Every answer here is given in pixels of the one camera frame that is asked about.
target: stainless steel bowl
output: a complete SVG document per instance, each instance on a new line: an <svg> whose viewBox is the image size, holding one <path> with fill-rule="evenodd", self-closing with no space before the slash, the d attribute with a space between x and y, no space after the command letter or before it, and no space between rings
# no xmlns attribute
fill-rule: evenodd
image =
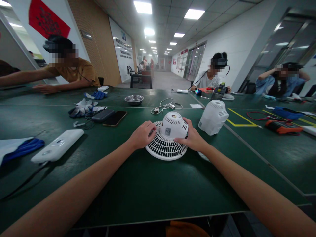
<svg viewBox="0 0 316 237"><path fill-rule="evenodd" d="M130 105L140 105L144 97L141 95L129 95L125 98L125 101Z"/></svg>

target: person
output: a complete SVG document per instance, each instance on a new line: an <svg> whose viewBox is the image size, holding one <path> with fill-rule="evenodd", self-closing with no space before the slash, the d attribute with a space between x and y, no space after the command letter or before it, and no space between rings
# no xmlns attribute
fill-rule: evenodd
<svg viewBox="0 0 316 237"><path fill-rule="evenodd" d="M50 63L39 70L21 71L0 77L0 87L25 84L57 76L62 76L69 84L36 85L33 88L43 94L52 94L58 91L101 86L93 65L77 56L75 44L69 39L58 35L50 35L43 47L49 53L57 55L55 63Z"/></svg>
<svg viewBox="0 0 316 237"><path fill-rule="evenodd" d="M256 80L255 94L271 96L291 96L293 89L310 80L302 66L288 62L261 74Z"/></svg>
<svg viewBox="0 0 316 237"><path fill-rule="evenodd" d="M146 56L143 56L143 62L145 64L145 68L146 68L146 65L147 65L147 59L146 59Z"/></svg>
<svg viewBox="0 0 316 237"><path fill-rule="evenodd" d="M39 57L38 57L38 56L34 56L34 54L33 54L33 52L32 52L32 51L29 51L29 53L32 55L32 58L34 58L34 59L39 59Z"/></svg>
<svg viewBox="0 0 316 237"><path fill-rule="evenodd" d="M175 138L174 141L202 152L274 236L315 236L316 223L303 211L208 144L193 128L192 122L187 118L183 119L189 126L188 137ZM155 138L156 130L156 125L151 121L144 122L119 148L46 197L5 230L1 237L65 235L128 157ZM185 226L186 228L169 226L165 232L166 236L198 236L195 231L198 228ZM183 233L186 230L190 231L190 235ZM199 236L208 236L203 230L199 231Z"/></svg>
<svg viewBox="0 0 316 237"><path fill-rule="evenodd" d="M138 65L138 72L144 71L146 69L144 65L144 61L141 61L141 63Z"/></svg>
<svg viewBox="0 0 316 237"><path fill-rule="evenodd" d="M215 64L214 59L226 59L227 53L216 53L211 59L211 64L208 65L207 71L202 71L198 73L195 78L190 90L194 91L195 89L200 89L204 91L206 94L212 93L212 90L207 90L208 87L216 87L221 84L221 78L217 77L217 73L223 68L223 65ZM231 93L231 87L228 86L228 93Z"/></svg>

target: multimeter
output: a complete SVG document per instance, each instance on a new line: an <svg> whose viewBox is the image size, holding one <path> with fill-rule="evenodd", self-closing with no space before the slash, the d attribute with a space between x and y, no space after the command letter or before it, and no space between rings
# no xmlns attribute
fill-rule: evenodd
<svg viewBox="0 0 316 237"><path fill-rule="evenodd" d="M298 132L303 131L303 128L300 126L297 126L289 122L282 122L282 121L276 121L276 120L267 121L265 126L268 129L274 132L277 132L279 134L298 133Z"/></svg>

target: red banner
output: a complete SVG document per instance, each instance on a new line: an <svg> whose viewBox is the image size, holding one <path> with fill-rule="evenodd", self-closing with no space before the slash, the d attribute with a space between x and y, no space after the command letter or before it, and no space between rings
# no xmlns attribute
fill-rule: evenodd
<svg viewBox="0 0 316 237"><path fill-rule="evenodd" d="M70 27L41 0L32 0L29 9L29 25L48 39L49 35L68 37Z"/></svg>

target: hand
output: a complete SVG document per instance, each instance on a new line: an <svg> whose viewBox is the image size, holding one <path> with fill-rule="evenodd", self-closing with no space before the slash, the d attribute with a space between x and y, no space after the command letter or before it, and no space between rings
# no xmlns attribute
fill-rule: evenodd
<svg viewBox="0 0 316 237"><path fill-rule="evenodd" d="M144 148L151 143L152 140L154 140L156 129L157 127L155 124L151 121L146 121L133 132L131 137L127 140L127 143L135 150Z"/></svg>
<svg viewBox="0 0 316 237"><path fill-rule="evenodd" d="M183 120L186 121L186 123L189 126L188 138L175 138L174 141L186 145L192 150L202 152L204 148L208 146L208 143L200 136L198 131L192 126L191 120L187 118L183 118Z"/></svg>
<svg viewBox="0 0 316 237"><path fill-rule="evenodd" d="M33 89L36 89L43 94L53 94L58 92L58 87L57 86L52 86L52 85L36 85L33 86Z"/></svg>

